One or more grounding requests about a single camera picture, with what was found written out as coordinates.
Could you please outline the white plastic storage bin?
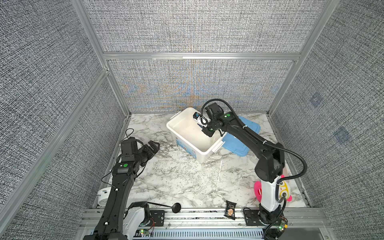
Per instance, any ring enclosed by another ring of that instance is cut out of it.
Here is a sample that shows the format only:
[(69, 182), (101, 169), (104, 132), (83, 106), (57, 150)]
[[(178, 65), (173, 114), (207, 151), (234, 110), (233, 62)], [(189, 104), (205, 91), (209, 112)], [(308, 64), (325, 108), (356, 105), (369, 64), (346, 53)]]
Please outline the white plastic storage bin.
[(176, 144), (202, 164), (225, 142), (219, 132), (215, 132), (212, 137), (202, 132), (202, 128), (193, 118), (196, 112), (194, 108), (186, 108), (172, 116), (166, 126), (171, 131)]

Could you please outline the white glass stirring rod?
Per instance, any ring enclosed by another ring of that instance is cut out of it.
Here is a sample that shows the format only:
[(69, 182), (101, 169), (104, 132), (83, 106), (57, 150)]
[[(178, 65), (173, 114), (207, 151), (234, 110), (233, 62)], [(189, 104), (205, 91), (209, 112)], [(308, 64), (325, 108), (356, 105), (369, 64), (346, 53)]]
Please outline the white glass stirring rod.
[(222, 171), (222, 165), (223, 165), (223, 160), (221, 160), (221, 162), (220, 162), (220, 167), (219, 167), (219, 171), (218, 171), (218, 178), (217, 178), (217, 184), (216, 184), (215, 191), (217, 191), (218, 188), (219, 188), (220, 175), (221, 175), (221, 171)]

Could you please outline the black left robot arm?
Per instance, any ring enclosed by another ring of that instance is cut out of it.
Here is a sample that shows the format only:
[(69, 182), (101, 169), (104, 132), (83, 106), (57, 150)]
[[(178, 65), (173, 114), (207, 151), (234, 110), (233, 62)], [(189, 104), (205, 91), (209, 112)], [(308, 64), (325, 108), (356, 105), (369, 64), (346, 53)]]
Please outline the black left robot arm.
[(132, 240), (139, 226), (150, 219), (147, 202), (133, 203), (126, 209), (129, 193), (140, 166), (151, 160), (160, 150), (160, 143), (142, 141), (134, 137), (121, 142), (122, 154), (112, 168), (112, 187), (102, 216), (91, 235), (85, 240)]

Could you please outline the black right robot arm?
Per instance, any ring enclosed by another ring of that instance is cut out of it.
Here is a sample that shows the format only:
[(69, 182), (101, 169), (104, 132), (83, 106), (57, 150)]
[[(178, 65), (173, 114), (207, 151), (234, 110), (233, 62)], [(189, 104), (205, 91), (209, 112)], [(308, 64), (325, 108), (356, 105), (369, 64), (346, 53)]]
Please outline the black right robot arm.
[[(280, 184), (283, 181), (293, 180), (305, 175), (308, 169), (307, 162), (299, 154), (285, 149), (281, 144), (274, 144), (248, 127), (236, 114), (226, 101), (222, 101), (229, 108), (224, 112), (217, 103), (220, 99), (211, 99), (203, 104), (202, 118), (203, 133), (212, 137), (216, 131), (233, 135), (246, 145), (258, 158), (255, 173), (261, 180), (262, 198), (259, 205), (260, 222), (266, 225), (263, 230), (265, 240), (277, 240), (285, 232), (288, 220), (284, 217), (287, 198), (279, 195)], [(285, 167), (285, 154), (295, 156), (303, 165), (303, 169), (296, 175), (282, 177)]]

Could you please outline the white tape roll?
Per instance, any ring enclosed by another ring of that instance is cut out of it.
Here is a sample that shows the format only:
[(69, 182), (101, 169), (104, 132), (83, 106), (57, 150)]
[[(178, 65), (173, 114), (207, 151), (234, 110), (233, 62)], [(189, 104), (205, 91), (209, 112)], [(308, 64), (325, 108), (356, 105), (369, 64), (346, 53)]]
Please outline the white tape roll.
[(107, 188), (100, 189), (98, 191), (98, 193), (97, 193), (98, 206), (101, 206), (101, 207), (106, 206), (111, 190), (112, 190), (111, 187), (107, 187)]

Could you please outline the black snack packet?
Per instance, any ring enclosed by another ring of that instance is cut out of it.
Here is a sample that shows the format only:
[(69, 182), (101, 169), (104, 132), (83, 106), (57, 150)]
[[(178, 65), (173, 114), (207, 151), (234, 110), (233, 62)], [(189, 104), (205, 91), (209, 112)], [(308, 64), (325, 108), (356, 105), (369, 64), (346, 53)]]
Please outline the black snack packet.
[(235, 220), (236, 219), (236, 203), (231, 202), (231, 201), (226, 201), (226, 210), (224, 213), (224, 216), (228, 219)]

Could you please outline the pink white plush toy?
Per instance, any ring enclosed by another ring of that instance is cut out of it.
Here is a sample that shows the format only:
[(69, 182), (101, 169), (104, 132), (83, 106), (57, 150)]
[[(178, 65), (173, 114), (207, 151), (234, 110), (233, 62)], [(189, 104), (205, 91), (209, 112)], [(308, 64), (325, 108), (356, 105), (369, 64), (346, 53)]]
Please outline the pink white plush toy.
[[(257, 198), (257, 201), (261, 203), (262, 200), (262, 183), (261, 181), (257, 181), (254, 184), (254, 193)], [(279, 186), (278, 191), (279, 199), (285, 198), (287, 202), (291, 202), (293, 197), (291, 195), (291, 187), (287, 181), (282, 181)]]

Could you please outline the black long handled spoon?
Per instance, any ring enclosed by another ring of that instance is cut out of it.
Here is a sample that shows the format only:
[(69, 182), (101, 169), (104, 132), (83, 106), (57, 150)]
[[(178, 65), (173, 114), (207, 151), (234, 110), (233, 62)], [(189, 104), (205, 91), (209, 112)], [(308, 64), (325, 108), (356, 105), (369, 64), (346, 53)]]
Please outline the black long handled spoon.
[(182, 206), (181, 206), (180, 203), (175, 203), (172, 206), (164, 205), (164, 204), (158, 204), (158, 203), (153, 203), (153, 202), (148, 202), (148, 204), (154, 205), (154, 206), (170, 208), (170, 209), (172, 209), (172, 212), (175, 213), (175, 214), (179, 213), (181, 211), (181, 209), (182, 209)]

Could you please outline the aluminium front rail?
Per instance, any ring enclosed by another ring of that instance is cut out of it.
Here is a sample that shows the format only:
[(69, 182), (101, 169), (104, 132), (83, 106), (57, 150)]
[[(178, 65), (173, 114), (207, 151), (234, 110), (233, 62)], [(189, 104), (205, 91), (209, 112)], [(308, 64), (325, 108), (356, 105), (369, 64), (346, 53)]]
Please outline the aluminium front rail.
[[(181, 209), (177, 214), (169, 208), (151, 209), (146, 226), (138, 227), (135, 240), (255, 240), (263, 239), (266, 228), (258, 219), (258, 209), (235, 210), (235, 220), (224, 216), (224, 208)], [(333, 240), (335, 236), (320, 208), (285, 208), (288, 227), (280, 237), (285, 239)]]

